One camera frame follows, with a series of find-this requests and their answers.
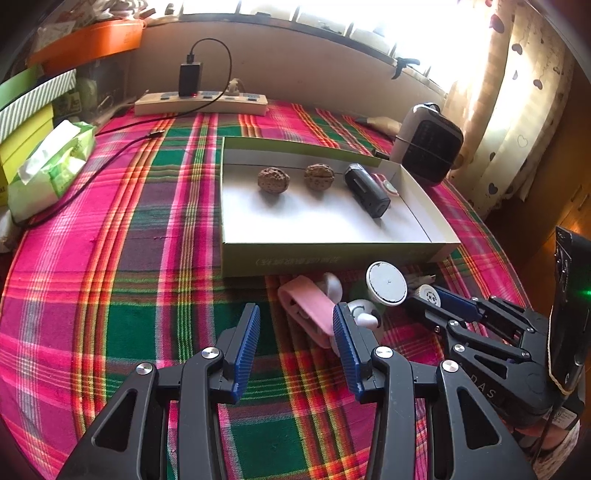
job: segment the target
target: blue gripper pad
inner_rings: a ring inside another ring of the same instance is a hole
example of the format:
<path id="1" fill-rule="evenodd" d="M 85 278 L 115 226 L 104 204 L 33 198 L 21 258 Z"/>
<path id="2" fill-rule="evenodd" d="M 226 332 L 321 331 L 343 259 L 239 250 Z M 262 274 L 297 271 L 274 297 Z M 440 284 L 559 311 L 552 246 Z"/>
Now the blue gripper pad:
<path id="1" fill-rule="evenodd" d="M 335 305 L 333 309 L 333 331 L 335 333 L 336 345 L 339 349 L 340 361 L 343 364 L 347 386 L 349 387 L 349 391 L 355 395 L 355 399 L 359 401 L 363 394 L 361 361 L 355 351 L 345 317 L 338 305 Z"/>
<path id="2" fill-rule="evenodd" d="M 236 327 L 235 335 L 239 335 L 241 331 L 244 331 L 244 334 L 234 361 L 232 397 L 235 403 L 240 400 L 248 385 L 248 378 L 251 375 L 252 363 L 255 358 L 256 345 L 259 334 L 261 333 L 261 310 L 258 305 L 249 303 L 244 308 L 240 322 Z"/>
<path id="3" fill-rule="evenodd" d="M 471 300 L 434 286 L 441 300 L 441 308 L 460 317 L 466 322 L 480 322 L 478 307 Z"/>

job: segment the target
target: heart pattern curtain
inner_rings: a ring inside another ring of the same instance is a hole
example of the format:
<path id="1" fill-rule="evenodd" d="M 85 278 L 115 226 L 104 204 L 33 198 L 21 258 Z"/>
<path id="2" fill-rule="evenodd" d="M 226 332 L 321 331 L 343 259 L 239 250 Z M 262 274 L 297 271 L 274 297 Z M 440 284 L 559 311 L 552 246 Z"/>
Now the heart pattern curtain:
<path id="1" fill-rule="evenodd" d="M 443 114 L 465 141 L 449 174 L 482 218 L 527 196 L 560 121 L 574 58 L 552 26 L 517 0 L 460 0 L 467 25 Z"/>

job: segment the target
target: table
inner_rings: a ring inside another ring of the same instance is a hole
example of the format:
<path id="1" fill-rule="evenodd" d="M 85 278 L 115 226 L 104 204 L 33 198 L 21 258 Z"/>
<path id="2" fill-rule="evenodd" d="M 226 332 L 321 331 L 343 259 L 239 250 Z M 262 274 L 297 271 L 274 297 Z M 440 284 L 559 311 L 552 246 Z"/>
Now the table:
<path id="1" fill-rule="evenodd" d="M 108 128 L 134 120 L 113 119 Z M 244 135 L 370 154 L 390 140 L 349 116 L 272 102 L 265 117 L 200 114 L 160 119 L 98 138 L 75 191 L 110 155 L 151 129 L 162 139 L 131 147 L 51 222 L 25 235 L 0 305 L 0 414 L 31 463 L 57 475 L 76 441 L 141 361 L 183 362 L 261 307 L 261 335 L 242 401 L 220 408 L 230 480 L 361 479 L 373 405 L 349 394 L 342 368 L 277 300 L 289 276 L 222 278 L 219 162 L 223 136 Z M 428 194 L 462 245 L 439 264 L 406 271 L 470 297 L 527 298 L 501 248 L 447 183 Z M 345 292 L 361 271 L 338 273 Z M 434 334 L 389 309 L 384 343 L 408 359 L 442 359 Z M 417 478 L 426 477 L 424 406 L 417 404 Z M 176 465 L 171 412 L 168 478 Z"/>

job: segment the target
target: pink strap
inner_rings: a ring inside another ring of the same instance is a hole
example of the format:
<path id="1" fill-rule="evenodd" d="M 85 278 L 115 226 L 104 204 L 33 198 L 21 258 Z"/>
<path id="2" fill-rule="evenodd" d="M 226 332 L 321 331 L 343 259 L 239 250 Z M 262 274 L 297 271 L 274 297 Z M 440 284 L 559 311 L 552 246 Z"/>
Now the pink strap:
<path id="1" fill-rule="evenodd" d="M 332 313 L 335 304 L 314 282 L 300 275 L 279 287 L 277 296 L 281 306 L 312 340 L 322 348 L 330 348 L 330 337 L 334 336 Z"/>

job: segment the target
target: white power strip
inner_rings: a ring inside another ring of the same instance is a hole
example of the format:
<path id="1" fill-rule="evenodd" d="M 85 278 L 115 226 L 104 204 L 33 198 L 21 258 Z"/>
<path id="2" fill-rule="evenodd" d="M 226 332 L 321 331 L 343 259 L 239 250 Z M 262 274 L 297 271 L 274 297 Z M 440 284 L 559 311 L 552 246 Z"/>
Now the white power strip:
<path id="1" fill-rule="evenodd" d="M 178 96 L 178 92 L 146 93 L 135 102 L 135 114 L 153 115 L 155 113 L 188 112 L 211 102 L 219 94 L 220 92 L 198 92 L 194 97 L 181 98 Z M 267 108 L 267 97 L 264 95 L 241 93 L 238 96 L 223 95 L 217 102 L 199 111 L 265 115 Z"/>

